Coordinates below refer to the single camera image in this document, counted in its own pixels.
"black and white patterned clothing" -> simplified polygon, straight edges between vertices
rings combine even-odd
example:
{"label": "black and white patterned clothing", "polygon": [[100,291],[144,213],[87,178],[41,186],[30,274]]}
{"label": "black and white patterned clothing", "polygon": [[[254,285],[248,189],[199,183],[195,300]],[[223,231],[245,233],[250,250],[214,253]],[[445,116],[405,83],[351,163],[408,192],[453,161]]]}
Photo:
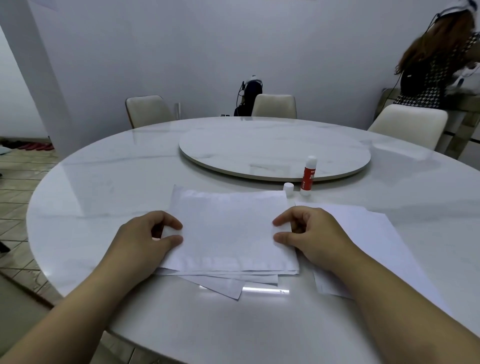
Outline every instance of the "black and white patterned clothing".
{"label": "black and white patterned clothing", "polygon": [[427,73],[427,88],[417,96],[400,95],[394,104],[417,106],[421,108],[439,109],[444,98],[445,87],[453,73],[465,66],[465,54],[478,41],[480,33],[472,33],[463,49],[455,49],[446,59],[432,58],[430,71]]}

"black backpack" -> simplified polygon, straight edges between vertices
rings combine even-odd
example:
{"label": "black backpack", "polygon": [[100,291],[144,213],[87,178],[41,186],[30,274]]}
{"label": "black backpack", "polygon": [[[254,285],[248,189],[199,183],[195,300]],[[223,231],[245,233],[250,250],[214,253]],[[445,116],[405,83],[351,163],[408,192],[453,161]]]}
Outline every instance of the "black backpack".
{"label": "black backpack", "polygon": [[427,75],[430,71],[430,60],[425,59],[408,66],[402,73],[400,90],[408,97],[420,95],[426,89]]}

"white marble table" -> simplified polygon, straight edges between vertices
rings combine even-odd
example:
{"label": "white marble table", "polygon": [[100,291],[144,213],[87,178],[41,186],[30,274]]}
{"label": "white marble table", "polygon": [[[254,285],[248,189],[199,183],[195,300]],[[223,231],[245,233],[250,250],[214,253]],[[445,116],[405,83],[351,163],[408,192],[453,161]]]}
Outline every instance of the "white marble table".
{"label": "white marble table", "polygon": [[307,157],[316,156],[313,180],[326,181],[355,174],[370,162],[359,141],[315,125],[289,119],[211,123],[185,133],[180,150],[200,166],[236,177],[301,182]]}
{"label": "white marble table", "polygon": [[[87,276],[120,224],[167,208],[174,184],[225,193],[282,188],[212,172],[182,157],[181,136],[212,122],[173,121],[120,133],[48,173],[30,201],[27,228],[40,268],[61,294]],[[334,130],[369,148],[365,170],[315,184],[311,201],[386,213],[454,317],[479,335],[480,172],[382,135],[289,122]],[[244,291],[237,302],[178,277],[153,277],[125,301],[110,328],[192,364],[380,363],[355,303],[319,295],[303,261],[300,276],[281,277],[279,288],[288,293]]]}

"paper stack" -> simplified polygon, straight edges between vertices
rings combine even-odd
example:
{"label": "paper stack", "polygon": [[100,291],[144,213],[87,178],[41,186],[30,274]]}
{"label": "paper stack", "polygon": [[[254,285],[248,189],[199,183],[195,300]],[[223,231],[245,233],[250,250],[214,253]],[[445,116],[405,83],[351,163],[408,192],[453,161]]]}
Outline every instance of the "paper stack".
{"label": "paper stack", "polygon": [[169,213],[183,223],[181,232],[165,227],[162,237],[180,234],[156,271],[176,275],[238,299],[245,282],[277,284],[278,275],[298,274],[295,250],[273,235],[291,231],[272,220],[288,208],[284,191],[212,194],[175,186]]}
{"label": "paper stack", "polygon": [[[451,315],[438,290],[421,269],[386,215],[370,212],[360,206],[304,202],[297,202],[296,205],[320,207],[328,211],[361,250]],[[332,273],[316,267],[314,276],[318,292],[351,298],[347,288]]]}

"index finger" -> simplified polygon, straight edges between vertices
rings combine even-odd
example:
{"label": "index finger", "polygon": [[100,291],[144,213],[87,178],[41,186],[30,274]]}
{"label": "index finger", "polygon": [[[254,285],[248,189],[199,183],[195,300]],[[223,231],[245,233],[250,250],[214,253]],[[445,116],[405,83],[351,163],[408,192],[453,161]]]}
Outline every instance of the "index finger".
{"label": "index finger", "polygon": [[171,216],[168,212],[165,211],[152,211],[143,216],[140,216],[141,219],[144,219],[146,223],[153,228],[157,224],[164,224],[170,226],[175,230],[180,230],[183,228],[183,225],[175,217]]}
{"label": "index finger", "polygon": [[284,213],[278,215],[273,220],[273,224],[275,226],[280,226],[294,220],[303,220],[304,222],[307,222],[307,220],[310,218],[311,210],[313,210],[311,207],[306,206],[291,207]]}

